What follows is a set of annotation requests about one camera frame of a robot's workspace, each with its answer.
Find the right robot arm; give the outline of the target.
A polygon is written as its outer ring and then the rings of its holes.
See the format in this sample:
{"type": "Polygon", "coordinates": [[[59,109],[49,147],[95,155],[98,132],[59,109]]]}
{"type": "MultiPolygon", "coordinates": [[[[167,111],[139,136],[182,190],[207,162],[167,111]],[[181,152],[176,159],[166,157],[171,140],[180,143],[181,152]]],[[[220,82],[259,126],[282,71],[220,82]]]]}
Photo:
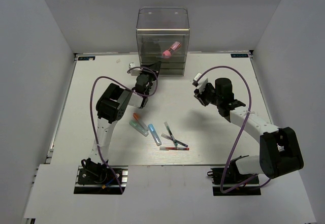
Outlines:
{"type": "Polygon", "coordinates": [[[228,122],[243,126],[244,131],[259,144],[259,154],[240,156],[231,160],[229,176],[236,183],[248,174],[264,174],[270,179],[298,171],[304,167],[303,157],[295,131],[280,128],[250,112],[246,105],[234,98],[233,86],[228,78],[218,78],[212,84],[201,73],[193,79],[194,97],[203,106],[212,104],[228,122]]]}

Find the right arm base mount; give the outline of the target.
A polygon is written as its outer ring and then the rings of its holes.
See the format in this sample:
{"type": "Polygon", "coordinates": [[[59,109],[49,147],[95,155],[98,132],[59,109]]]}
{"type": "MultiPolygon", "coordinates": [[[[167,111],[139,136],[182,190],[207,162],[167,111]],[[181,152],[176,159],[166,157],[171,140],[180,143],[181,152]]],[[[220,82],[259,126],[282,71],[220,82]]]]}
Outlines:
{"type": "MultiPolygon", "coordinates": [[[[223,173],[223,168],[211,168],[207,172],[207,177],[212,180],[212,189],[214,196],[260,196],[261,190],[259,189],[259,179],[255,176],[252,180],[245,184],[241,184],[236,189],[223,194],[220,190],[221,177],[223,173]]],[[[228,188],[235,186],[236,184],[241,183],[242,181],[250,178],[252,174],[247,175],[235,175],[233,170],[227,170],[225,175],[223,190],[226,191],[228,188]]]]}

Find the clear acrylic drawer organizer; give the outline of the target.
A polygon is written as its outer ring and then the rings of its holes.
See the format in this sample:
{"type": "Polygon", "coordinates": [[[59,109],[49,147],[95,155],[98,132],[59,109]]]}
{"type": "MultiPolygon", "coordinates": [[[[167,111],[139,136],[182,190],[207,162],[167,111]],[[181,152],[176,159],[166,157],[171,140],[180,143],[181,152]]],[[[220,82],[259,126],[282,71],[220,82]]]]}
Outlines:
{"type": "Polygon", "coordinates": [[[161,61],[161,75],[183,76],[189,46],[188,11],[183,7],[142,7],[138,12],[136,38],[140,64],[161,61]],[[171,58],[162,53],[181,43],[171,58]]]}

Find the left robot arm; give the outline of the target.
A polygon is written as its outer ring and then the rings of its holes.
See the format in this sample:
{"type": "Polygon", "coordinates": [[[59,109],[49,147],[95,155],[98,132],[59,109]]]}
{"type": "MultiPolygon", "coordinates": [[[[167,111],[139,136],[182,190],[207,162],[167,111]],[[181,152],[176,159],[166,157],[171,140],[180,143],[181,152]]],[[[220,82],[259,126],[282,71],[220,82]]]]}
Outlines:
{"type": "Polygon", "coordinates": [[[94,81],[89,102],[94,143],[89,157],[83,159],[81,165],[85,170],[90,171],[89,175],[95,182],[101,183],[107,178],[109,145],[114,128],[124,116],[127,107],[142,109],[149,98],[156,93],[161,64],[162,62],[158,61],[137,67],[130,63],[127,73],[136,76],[133,88],[128,88],[108,76],[100,76],[94,81]],[[97,82],[101,79],[108,79],[111,83],[96,103],[97,123],[94,123],[93,94],[97,82]]]}

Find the green grey pen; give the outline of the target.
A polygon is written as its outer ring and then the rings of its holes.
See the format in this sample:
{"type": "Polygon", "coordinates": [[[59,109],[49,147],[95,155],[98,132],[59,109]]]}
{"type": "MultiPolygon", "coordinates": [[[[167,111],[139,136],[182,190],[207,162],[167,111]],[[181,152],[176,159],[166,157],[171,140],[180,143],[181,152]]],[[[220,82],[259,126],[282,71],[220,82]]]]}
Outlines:
{"type": "Polygon", "coordinates": [[[164,122],[164,125],[165,125],[165,127],[166,127],[166,129],[167,129],[167,131],[168,131],[168,133],[169,133],[169,135],[170,135],[172,141],[176,144],[176,139],[175,139],[175,137],[174,137],[174,135],[173,135],[173,133],[172,133],[172,131],[171,131],[171,129],[170,129],[170,126],[169,126],[168,122],[165,121],[165,122],[164,122]]]}

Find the pink capped red stapler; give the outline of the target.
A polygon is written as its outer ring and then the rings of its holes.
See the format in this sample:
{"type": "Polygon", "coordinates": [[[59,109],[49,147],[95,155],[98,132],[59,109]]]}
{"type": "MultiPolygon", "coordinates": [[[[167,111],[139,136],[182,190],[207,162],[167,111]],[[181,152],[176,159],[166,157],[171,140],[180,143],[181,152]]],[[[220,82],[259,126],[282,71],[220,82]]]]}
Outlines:
{"type": "Polygon", "coordinates": [[[167,50],[162,53],[163,58],[171,58],[173,53],[181,47],[181,43],[176,41],[167,50]]]}

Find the purple pen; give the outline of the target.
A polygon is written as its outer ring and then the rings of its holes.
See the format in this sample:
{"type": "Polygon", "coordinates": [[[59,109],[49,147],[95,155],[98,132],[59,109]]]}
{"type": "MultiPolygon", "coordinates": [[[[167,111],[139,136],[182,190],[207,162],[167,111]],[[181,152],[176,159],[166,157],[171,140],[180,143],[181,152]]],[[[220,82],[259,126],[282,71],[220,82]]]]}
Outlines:
{"type": "Polygon", "coordinates": [[[166,134],[162,133],[161,136],[162,136],[163,138],[165,138],[165,139],[168,139],[168,140],[171,140],[171,141],[173,141],[173,142],[176,142],[178,145],[181,145],[181,146],[183,146],[183,147],[188,147],[187,144],[185,144],[185,143],[183,143],[183,142],[181,142],[181,141],[179,141],[179,140],[176,140],[176,139],[173,140],[173,138],[172,138],[171,136],[169,136],[169,135],[166,135],[166,134]]]}

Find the red pen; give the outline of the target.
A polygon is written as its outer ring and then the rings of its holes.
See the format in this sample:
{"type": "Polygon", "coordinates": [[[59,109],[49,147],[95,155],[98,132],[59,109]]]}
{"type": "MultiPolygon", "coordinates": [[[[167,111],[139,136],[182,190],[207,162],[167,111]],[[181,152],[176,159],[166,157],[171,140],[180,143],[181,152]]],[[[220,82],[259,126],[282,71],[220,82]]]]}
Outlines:
{"type": "Polygon", "coordinates": [[[169,151],[169,150],[183,150],[183,151],[189,151],[188,147],[165,147],[165,146],[160,146],[159,147],[160,150],[163,151],[169,151]]]}

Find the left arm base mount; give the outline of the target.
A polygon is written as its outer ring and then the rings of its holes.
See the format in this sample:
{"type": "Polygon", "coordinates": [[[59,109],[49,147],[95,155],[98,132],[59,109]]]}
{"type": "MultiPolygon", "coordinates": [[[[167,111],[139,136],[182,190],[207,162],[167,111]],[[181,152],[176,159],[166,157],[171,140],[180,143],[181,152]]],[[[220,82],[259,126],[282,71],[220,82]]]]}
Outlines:
{"type": "Polygon", "coordinates": [[[76,195],[121,195],[119,184],[107,168],[100,176],[95,176],[82,166],[78,167],[74,194],[76,195]]]}

